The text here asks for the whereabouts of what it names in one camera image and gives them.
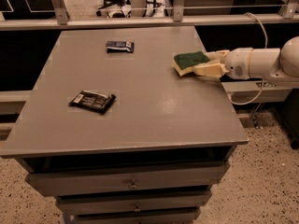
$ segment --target white cable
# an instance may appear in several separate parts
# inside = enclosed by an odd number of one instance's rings
[[[268,35],[267,35],[267,32],[264,29],[264,26],[263,26],[262,22],[254,14],[252,14],[250,12],[245,13],[245,15],[247,15],[250,18],[256,20],[261,25],[261,28],[262,28],[263,34],[264,34],[264,48],[266,49],[268,47]]]
[[[267,46],[268,46],[268,35],[267,35],[267,32],[264,29],[264,26],[263,26],[262,22],[254,14],[252,14],[250,12],[245,13],[245,15],[247,15],[250,18],[256,20],[261,25],[261,28],[262,28],[263,34],[264,34],[264,48],[266,49]],[[244,102],[244,103],[237,103],[237,102],[234,102],[232,100],[232,95],[230,95],[229,98],[231,100],[231,103],[234,104],[234,105],[248,105],[248,104],[254,102],[261,95],[261,93],[263,91],[263,84],[264,84],[264,80],[262,79],[262,84],[261,84],[261,88],[260,88],[259,92],[251,100],[249,100],[247,102]]]

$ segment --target railing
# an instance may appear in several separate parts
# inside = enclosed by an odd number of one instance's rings
[[[52,18],[19,20],[6,18],[16,11],[10,0],[1,0],[4,21],[0,31],[79,29],[185,24],[248,24],[244,15],[254,11],[264,22],[298,22],[299,0],[24,0],[30,13],[49,13]]]

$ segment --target drawer handle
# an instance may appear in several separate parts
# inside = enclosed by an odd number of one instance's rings
[[[138,203],[136,204],[136,208],[134,209],[134,211],[135,211],[136,213],[141,212],[141,209],[139,208],[139,204],[138,204]]]
[[[129,185],[129,189],[134,190],[134,189],[137,189],[137,188],[138,188],[138,185],[135,183],[135,180],[133,179],[131,184]]]

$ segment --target scrub pad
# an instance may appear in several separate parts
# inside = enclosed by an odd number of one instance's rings
[[[190,72],[205,77],[222,77],[228,70],[225,68],[224,57],[228,50],[216,52],[202,51],[176,55],[173,59],[173,66],[182,77]]]

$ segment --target table top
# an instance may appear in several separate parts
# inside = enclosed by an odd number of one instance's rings
[[[135,51],[106,53],[109,40]],[[187,26],[62,32],[0,156],[246,144],[221,83],[172,67],[174,55],[203,49]],[[69,106],[82,90],[117,99],[104,115]]]

